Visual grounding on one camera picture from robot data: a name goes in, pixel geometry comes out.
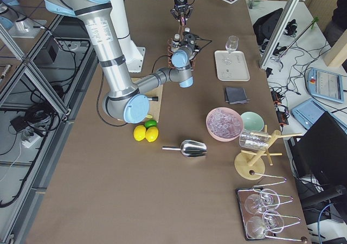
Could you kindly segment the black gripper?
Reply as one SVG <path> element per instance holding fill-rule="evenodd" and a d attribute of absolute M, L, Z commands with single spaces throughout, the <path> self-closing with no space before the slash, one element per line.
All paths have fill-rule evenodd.
<path fill-rule="evenodd" d="M 195 59 L 197 54 L 201 51 L 201 47 L 197 44 L 198 36 L 189 32 L 184 31 L 183 37 L 180 40 L 180 50 L 186 52 L 189 60 L 192 61 Z"/>
<path fill-rule="evenodd" d="M 185 21 L 191 16 L 193 7 L 188 0 L 174 0 L 174 8 L 170 10 L 172 16 L 180 21 L 181 25 L 185 25 Z"/>

